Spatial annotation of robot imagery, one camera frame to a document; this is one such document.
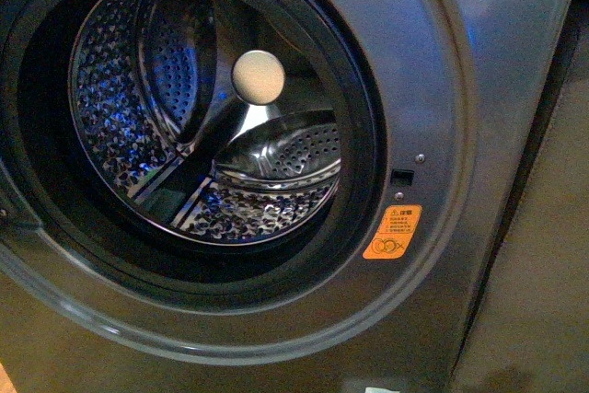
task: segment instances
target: washing machine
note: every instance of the washing machine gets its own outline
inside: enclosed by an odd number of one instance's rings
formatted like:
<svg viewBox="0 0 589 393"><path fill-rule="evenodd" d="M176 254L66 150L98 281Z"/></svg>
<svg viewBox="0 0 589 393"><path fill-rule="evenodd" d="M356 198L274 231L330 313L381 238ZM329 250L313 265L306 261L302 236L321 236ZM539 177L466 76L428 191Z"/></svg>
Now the washing machine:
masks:
<svg viewBox="0 0 589 393"><path fill-rule="evenodd" d="M446 391L569 2L2 0L17 391Z"/></svg>

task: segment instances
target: washing machine drum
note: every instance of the washing machine drum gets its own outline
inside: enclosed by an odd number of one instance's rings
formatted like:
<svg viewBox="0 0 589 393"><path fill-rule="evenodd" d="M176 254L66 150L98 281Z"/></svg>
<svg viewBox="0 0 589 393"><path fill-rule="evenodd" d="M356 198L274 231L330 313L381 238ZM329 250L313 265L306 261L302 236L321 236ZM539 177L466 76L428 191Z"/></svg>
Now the washing machine drum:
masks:
<svg viewBox="0 0 589 393"><path fill-rule="evenodd" d="M346 322L420 248L346 302L326 283L373 272L362 253L395 191L391 109L330 2L4 5L2 159L26 210L2 260L35 295L104 336L212 364L311 353L390 309Z"/></svg>

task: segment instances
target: gray metallic panel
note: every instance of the gray metallic panel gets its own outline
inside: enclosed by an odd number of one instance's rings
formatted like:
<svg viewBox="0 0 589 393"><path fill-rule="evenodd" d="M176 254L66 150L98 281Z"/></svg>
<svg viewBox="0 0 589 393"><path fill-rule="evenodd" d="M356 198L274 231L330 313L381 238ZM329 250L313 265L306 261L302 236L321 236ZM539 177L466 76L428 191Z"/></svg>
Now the gray metallic panel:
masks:
<svg viewBox="0 0 589 393"><path fill-rule="evenodd" d="M510 232L503 241L455 391L566 391L589 385L589 25Z"/></svg>
<svg viewBox="0 0 589 393"><path fill-rule="evenodd" d="M363 260L367 235L345 268L312 294L275 311L200 318L201 329L189 329L185 313L158 312L91 273L64 272L68 260L43 246L39 232L14 229L4 241L84 303L174 336L260 343L300 337L333 322L345 326L358 306L368 307L364 318L352 318L362 329L395 307L392 313L322 353L287 363L211 367L104 340L2 277L0 330L6 340L0 358L17 391L444 391L568 0L330 1L362 45L384 98L387 170L416 169L406 203L424 207L413 239L419 265L404 269L402 261ZM413 162L419 153L427 157L423 168ZM381 212L396 191L386 190ZM419 277L395 280L403 272Z"/></svg>

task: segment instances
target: sticker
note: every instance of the sticker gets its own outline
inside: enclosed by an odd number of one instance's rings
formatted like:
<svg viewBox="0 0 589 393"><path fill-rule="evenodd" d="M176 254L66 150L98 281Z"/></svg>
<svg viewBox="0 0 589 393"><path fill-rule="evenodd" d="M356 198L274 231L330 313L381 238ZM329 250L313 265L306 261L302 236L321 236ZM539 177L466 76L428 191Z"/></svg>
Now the sticker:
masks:
<svg viewBox="0 0 589 393"><path fill-rule="evenodd" d="M401 393L400 391L387 390L385 388L367 387L364 393Z"/></svg>
<svg viewBox="0 0 589 393"><path fill-rule="evenodd" d="M421 215L422 207L416 204L390 206L362 256L367 260L394 260L402 257L413 238Z"/></svg>

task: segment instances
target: stainless steel drum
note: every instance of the stainless steel drum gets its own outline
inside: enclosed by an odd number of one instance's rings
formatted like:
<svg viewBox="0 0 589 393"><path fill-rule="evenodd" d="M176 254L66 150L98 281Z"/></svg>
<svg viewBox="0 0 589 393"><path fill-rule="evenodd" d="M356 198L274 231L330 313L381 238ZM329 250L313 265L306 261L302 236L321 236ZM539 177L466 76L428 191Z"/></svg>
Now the stainless steel drum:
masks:
<svg viewBox="0 0 589 393"><path fill-rule="evenodd" d="M340 171L333 112L305 109L316 99L317 82L298 87L304 100L297 112L274 112L238 130L251 105L236 98L275 109L288 100L280 95L290 74L269 52L236 60L251 49L242 34L252 27L227 29L224 22L239 23L233 18L244 11L235 0L98 0L69 67L75 130L104 184L162 229L214 245L247 245L292 231L329 201ZM273 26L262 20L257 26L298 52ZM220 57L217 47L229 55ZM277 80L264 88L276 70ZM232 81L214 96L215 84ZM212 106L223 100L234 102L234 124L205 136L213 116L227 112ZM218 143L219 132L225 143ZM167 182L179 168L184 183L172 189Z"/></svg>

